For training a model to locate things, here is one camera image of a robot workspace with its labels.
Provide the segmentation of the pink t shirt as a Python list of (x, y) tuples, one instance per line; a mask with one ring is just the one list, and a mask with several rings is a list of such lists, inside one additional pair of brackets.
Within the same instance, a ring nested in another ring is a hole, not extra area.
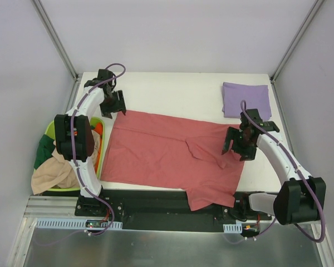
[(101, 180), (182, 189), (191, 210), (234, 205), (244, 164), (223, 153), (228, 125), (137, 111), (119, 114)]

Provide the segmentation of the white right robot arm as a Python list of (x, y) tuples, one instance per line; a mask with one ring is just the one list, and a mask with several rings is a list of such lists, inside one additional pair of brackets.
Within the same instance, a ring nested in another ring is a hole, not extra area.
[(325, 225), (323, 206), (326, 184), (313, 177), (286, 148), (278, 126), (263, 121), (257, 109), (242, 109), (238, 128), (229, 127), (222, 153), (232, 152), (239, 160), (252, 161), (257, 151), (263, 152), (280, 181), (277, 194), (253, 192), (240, 204), (240, 215), (253, 219), (264, 212), (275, 216), (282, 225), (319, 221)]

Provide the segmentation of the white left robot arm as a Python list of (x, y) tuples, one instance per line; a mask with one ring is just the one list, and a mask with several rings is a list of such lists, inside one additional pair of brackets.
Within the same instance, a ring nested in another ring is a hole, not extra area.
[(112, 118), (112, 114), (118, 112), (126, 114), (123, 92), (115, 90), (117, 79), (125, 72), (125, 66), (120, 63), (98, 70), (97, 77), (85, 83), (75, 105), (54, 118), (56, 150), (74, 170), (80, 199), (88, 202), (87, 209), (93, 216), (103, 215), (107, 204), (101, 196), (102, 185), (92, 163), (95, 143), (90, 120), (97, 108), (103, 117)]

